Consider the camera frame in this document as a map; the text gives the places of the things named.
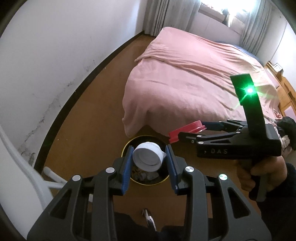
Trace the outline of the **person's right hand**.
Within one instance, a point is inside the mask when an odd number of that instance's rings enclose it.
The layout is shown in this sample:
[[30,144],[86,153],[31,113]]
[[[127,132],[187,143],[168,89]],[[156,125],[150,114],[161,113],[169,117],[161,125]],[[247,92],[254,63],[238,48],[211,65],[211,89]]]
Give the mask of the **person's right hand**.
[[237,177],[240,181],[241,189],[244,191],[250,192],[255,187],[255,181],[252,180],[252,176],[267,175],[267,191],[273,190],[287,178],[287,166],[282,156],[262,160],[249,170],[243,167],[243,164],[246,162],[238,160],[235,162]]

